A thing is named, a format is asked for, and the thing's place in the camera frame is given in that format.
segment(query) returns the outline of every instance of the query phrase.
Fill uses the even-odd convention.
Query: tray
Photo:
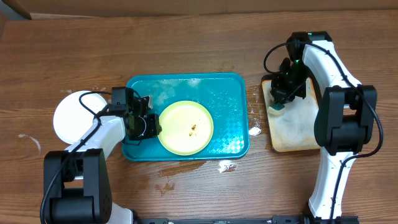
[[[248,109],[244,80],[236,73],[194,73],[174,75],[140,75],[127,87],[141,96],[151,95],[154,108],[149,113],[161,114],[168,105],[182,100],[203,105],[214,122],[213,137],[200,152],[179,156],[166,150],[159,139],[145,139],[141,145],[127,138],[122,152],[131,161],[182,161],[197,159],[235,159],[249,149]]]

